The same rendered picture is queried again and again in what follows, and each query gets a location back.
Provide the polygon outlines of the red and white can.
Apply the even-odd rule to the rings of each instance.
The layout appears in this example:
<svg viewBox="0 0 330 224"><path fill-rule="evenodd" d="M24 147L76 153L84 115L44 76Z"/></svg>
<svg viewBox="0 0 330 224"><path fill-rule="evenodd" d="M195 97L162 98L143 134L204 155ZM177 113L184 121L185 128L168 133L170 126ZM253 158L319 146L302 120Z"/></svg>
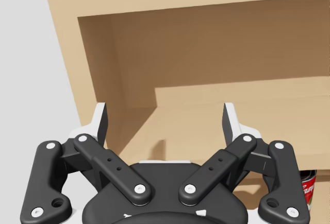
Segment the red and white can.
<svg viewBox="0 0 330 224"><path fill-rule="evenodd" d="M316 180L317 170L302 170L300 171L300 177L305 194L306 203L308 209L311 209L312 196L314 193L314 186Z"/></svg>

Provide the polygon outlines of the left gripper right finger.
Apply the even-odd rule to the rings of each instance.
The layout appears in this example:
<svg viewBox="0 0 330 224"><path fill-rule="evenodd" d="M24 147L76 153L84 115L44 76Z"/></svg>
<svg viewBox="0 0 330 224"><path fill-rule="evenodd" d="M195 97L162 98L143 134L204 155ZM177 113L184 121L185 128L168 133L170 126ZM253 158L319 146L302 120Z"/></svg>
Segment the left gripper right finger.
<svg viewBox="0 0 330 224"><path fill-rule="evenodd" d="M186 206L206 205L201 223L248 224L249 214L234 189L251 172L261 174L268 193L255 214L267 224L309 224L300 172L292 145L265 143L258 130L239 123L232 103L224 104L226 147L189 176L178 190Z"/></svg>

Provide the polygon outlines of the pale wooden shelf unit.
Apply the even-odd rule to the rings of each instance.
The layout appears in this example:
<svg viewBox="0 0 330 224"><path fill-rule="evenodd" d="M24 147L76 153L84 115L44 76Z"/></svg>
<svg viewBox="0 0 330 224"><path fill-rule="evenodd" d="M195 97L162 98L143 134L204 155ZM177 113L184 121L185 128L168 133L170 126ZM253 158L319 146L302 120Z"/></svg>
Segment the pale wooden shelf unit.
<svg viewBox="0 0 330 224"><path fill-rule="evenodd" d="M48 0L79 119L127 163L203 163L223 104L330 178L330 0Z"/></svg>

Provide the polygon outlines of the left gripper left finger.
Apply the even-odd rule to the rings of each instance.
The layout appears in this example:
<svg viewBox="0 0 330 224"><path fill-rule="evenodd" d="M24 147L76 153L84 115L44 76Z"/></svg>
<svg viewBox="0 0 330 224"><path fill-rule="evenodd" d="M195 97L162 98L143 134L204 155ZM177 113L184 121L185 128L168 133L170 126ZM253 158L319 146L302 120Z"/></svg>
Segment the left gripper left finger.
<svg viewBox="0 0 330 224"><path fill-rule="evenodd" d="M68 140L42 142L36 150L20 214L21 224L61 224L73 212L62 193L68 174L77 171L101 191L108 183L133 205L143 206L152 198L151 186L112 150L104 148L108 114L97 103L89 124L73 130Z"/></svg>

